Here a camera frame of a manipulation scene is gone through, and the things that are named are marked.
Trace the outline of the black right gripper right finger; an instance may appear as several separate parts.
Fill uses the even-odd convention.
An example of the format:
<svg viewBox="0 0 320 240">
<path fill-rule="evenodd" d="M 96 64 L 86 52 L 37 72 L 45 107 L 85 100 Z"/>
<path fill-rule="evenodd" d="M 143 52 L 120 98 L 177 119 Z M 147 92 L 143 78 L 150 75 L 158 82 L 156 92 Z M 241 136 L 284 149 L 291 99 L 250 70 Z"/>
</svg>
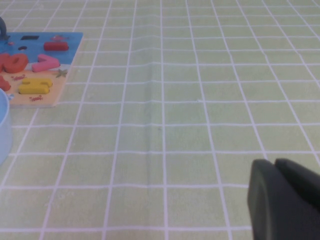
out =
<svg viewBox="0 0 320 240">
<path fill-rule="evenodd" d="M 308 204 L 320 211 L 320 175 L 287 158 L 277 158 L 275 167 Z"/>
</svg>

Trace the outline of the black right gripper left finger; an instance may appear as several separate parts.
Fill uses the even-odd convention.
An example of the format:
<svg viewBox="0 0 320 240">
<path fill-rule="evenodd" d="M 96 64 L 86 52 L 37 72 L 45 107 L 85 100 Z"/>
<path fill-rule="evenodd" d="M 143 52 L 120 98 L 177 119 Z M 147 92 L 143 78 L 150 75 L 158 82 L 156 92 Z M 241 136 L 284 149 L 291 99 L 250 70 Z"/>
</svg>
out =
<svg viewBox="0 0 320 240">
<path fill-rule="evenodd" d="M 252 162 L 247 204 L 255 240 L 320 238 L 320 212 L 295 192 L 275 162 Z"/>
</svg>

